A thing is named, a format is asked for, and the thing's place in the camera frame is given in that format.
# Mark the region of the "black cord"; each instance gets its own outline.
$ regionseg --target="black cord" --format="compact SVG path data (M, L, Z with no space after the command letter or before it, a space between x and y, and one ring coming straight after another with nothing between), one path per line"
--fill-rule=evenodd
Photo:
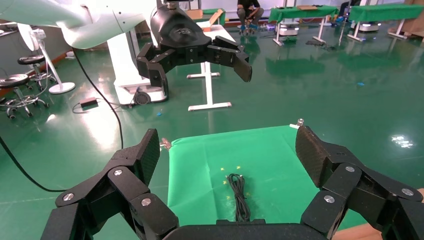
M1 70L3 70L4 74L6 75L6 78L9 76L9 74L6 72L6 70L3 67L0 67Z
M90 82L90 84L93 86L93 88L100 94L100 96L104 99L104 101L109 105L110 109L116 116L116 120L118 121L119 125L119 135L120 135L120 149L124 149L124 138L122 136L122 126L121 126L121 120L119 119L119 116L117 112L115 111L114 107L112 107L111 103L106 99L106 97L102 94L102 92L96 87L96 85L93 83L93 81L90 79L89 75L86 73L86 70L84 69L83 65L81 64L80 59L78 58L77 51L75 48L72 48L73 54L75 55L76 61L79 64L79 67L81 68L82 72L84 73L87 80Z
M12 159L13 163L16 165L16 167L20 170L20 172L28 179L30 180L33 184L35 184L37 187L39 187L40 189L46 191L46 192L50 192L50 193L61 193L61 192L65 192L66 189L64 190L52 190L52 189L48 189L44 186L42 186L41 184L39 184L37 181L34 180L34 178L32 178L27 171L25 171L25 169L21 166L21 164L19 164L18 160L16 160L16 157L13 155L13 153L11 152L11 150L8 148L8 146L6 145L6 143L3 141L3 138L0 136L0 143L1 146L4 148L4 150L6 151L7 155L9 155L10 159Z
M118 108L120 108L122 105L121 104L119 104L119 103L114 103L114 102L111 102L110 104L112 104L112 105L117 105L117 107L115 107L114 108L114 110L116 110L116 109L118 109ZM78 102L77 104L75 104L73 107L72 107L72 112L74 113L74 114L89 114L89 113L93 113L94 111L90 111L90 110L87 110L87 111L75 111L75 108L78 106L78 105L80 105L81 106L81 104Z
M249 222L251 217L251 211L248 204L245 201L245 195L243 193L245 188L245 179L242 175L231 173L226 177L228 184L234 191L235 198L235 221L236 222Z

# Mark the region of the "black stool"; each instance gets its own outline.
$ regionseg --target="black stool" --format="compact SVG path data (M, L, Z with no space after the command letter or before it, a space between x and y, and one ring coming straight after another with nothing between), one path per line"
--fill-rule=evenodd
M51 73L47 75L45 72L40 72L39 66L40 63L44 62L46 59L43 55L31 55L31 56L24 56L17 60L17 63L20 65L32 65L32 68L35 71L35 74L29 77L31 81L34 81L37 83L38 90L41 92L44 90L44 87L41 83L41 80L49 78L51 82L57 83L56 78L52 76Z
M49 104L44 102L43 100L40 100L38 96L36 95L28 95L24 96L19 89L19 86L26 85L30 81L30 78L26 74L14 74L8 76L6 79L0 79L0 89L11 89L13 88L13 91L17 95L17 98L11 99L7 101L5 104L2 104L0 106L7 107L7 117L10 119L14 119L15 115L11 114L10 111L16 112L18 108L25 108L26 114L28 117L32 117L33 114L28 109L27 105L33 104L37 105L39 102L41 102L45 108L49 107Z

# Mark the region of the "white table leg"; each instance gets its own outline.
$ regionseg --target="white table leg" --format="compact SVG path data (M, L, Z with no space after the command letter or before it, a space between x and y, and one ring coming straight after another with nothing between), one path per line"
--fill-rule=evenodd
M273 39L273 40L274 40L274 42L275 42L276 44L278 44L279 46L282 46L282 45L283 45L283 43L279 41L279 38L280 38L280 26L281 26L281 22L279 22L279 23L277 24L277 28L276 28L277 36L276 36L276 37L275 37L275 39Z
M323 34L324 20L325 20L325 18L323 18L321 20L321 26L319 27L318 37L317 36L312 37L313 39L318 40L321 43L325 43L326 42L326 41L324 41L324 40L321 39L321 35Z
M231 102L222 102L222 103L215 103L214 104L214 98L212 93L212 76L219 76L220 74L218 72L211 73L211 63L210 62L203 62L201 63L201 74L191 74L188 75L187 78L198 78L198 77L204 77L205 84L206 84L206 104L203 105L194 105L189 106L189 111L194 110L201 110L201 109L216 109L216 108L228 108L231 107Z
M395 37L398 37L398 38L401 38L401 39L407 39L407 38L408 38L407 36L400 35L401 30L402 30L402 27L403 27L403 25L404 25L404 22L405 22L405 19L402 19L402 20L400 21L400 24L399 24L399 26L397 27L396 33L389 32L388 34L389 34L389 35L392 35L392 36L395 36Z
M358 31L359 31L359 27L361 26L361 22L357 22L356 23L356 27L355 27L355 34L354 35L351 35L351 34L348 34L347 36L349 37L349 38L351 38L351 39L355 39L355 40L357 40L357 41L359 41L359 42L362 42L363 40L361 39L361 38L359 38L359 37L357 37L357 35L358 35Z

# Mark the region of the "green floor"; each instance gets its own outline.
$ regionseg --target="green floor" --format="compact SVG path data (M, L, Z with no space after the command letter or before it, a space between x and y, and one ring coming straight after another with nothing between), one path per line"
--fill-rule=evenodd
M216 103L231 108L188 112L203 104L201 79L186 79L200 66L179 66L169 72L170 100L119 110L124 145L137 144L148 128L173 141L229 131L282 126L305 119L325 141L347 146L370 168L414 188L424 187L424 55L421 40L397 40L382 28L367 34L367 41L346 38L334 51L305 45L318 25L300 29L298 41L277 46L262 32L243 37L229 29L251 54L253 77L245 83L231 68L212 65L221 77L213 80ZM323 39L338 45L340 28L326 28ZM110 101L117 102L114 73L107 51L80 52L89 76ZM75 60L57 65L63 82L76 89L61 95L45 94L49 109L31 106L34 117L19 110L17 118L0 115L0 135L25 169L50 188L70 188L99 172L120 147L114 115L101 104L98 112L73 114L81 99L97 96ZM402 148L392 136L413 142ZM167 201L169 155L162 152L150 184ZM2 240L39 239L56 193L32 185L0 152L0 233ZM120 216L108 221L97 239L137 239Z

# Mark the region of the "green cloth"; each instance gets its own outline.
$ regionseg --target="green cloth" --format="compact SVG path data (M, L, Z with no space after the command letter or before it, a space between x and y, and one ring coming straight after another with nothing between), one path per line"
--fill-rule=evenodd
M268 22L277 21L281 22L283 19L306 19L306 18L317 18L325 17L327 15L334 16L337 13L337 7L335 6L319 6L316 10L300 10L297 7L293 8L271 8L271 14L269 15Z
M386 20L414 19L424 9L424 5L408 4L381 4L367 6L353 6L349 20L355 22L373 22Z
M231 173L245 178L250 219L299 223L318 188L296 156L296 134L294 128L277 126L173 141L168 206L180 226L235 220L234 193L225 182ZM360 215L349 211L341 228L363 223Z
M217 11L218 11L218 9L221 9L222 10L222 14L221 14L221 16L219 16L219 24L220 25L222 25L222 26L224 26L225 25L225 10L223 9L223 8L211 8L211 9L204 9L203 10L203 14L207 14L207 15L209 15L209 14L214 14L214 13L216 13Z

